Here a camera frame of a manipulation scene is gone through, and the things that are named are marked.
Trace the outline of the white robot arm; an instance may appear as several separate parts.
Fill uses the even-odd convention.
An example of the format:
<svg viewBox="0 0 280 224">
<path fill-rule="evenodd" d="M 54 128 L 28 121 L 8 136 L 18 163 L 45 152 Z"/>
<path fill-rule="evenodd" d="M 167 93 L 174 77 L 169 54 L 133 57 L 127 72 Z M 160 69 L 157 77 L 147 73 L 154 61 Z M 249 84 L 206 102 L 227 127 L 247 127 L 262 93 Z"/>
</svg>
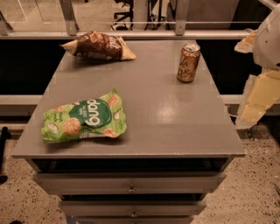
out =
<svg viewBox="0 0 280 224">
<path fill-rule="evenodd" d="M 264 19 L 257 30 L 234 48 L 239 53 L 253 53 L 262 72 L 250 75 L 245 83 L 237 110 L 237 129 L 250 129 L 280 99 L 280 4 Z"/>
</svg>

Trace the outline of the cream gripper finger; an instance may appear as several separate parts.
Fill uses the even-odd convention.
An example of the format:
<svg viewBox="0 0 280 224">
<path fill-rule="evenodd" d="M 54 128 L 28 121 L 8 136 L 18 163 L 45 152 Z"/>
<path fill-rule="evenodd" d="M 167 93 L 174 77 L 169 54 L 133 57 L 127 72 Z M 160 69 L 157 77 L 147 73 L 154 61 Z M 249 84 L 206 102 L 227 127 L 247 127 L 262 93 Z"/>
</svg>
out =
<svg viewBox="0 0 280 224">
<path fill-rule="evenodd" d="M 250 75 L 245 83 L 237 110 L 237 129 L 250 129 L 268 109 L 280 99 L 280 72 L 269 70 L 258 76 Z"/>
<path fill-rule="evenodd" d="M 238 42 L 234 50 L 238 53 L 252 53 L 254 48 L 254 42 L 256 38 L 256 30 L 247 29 L 248 36 L 243 38 L 240 42 Z"/>
</svg>

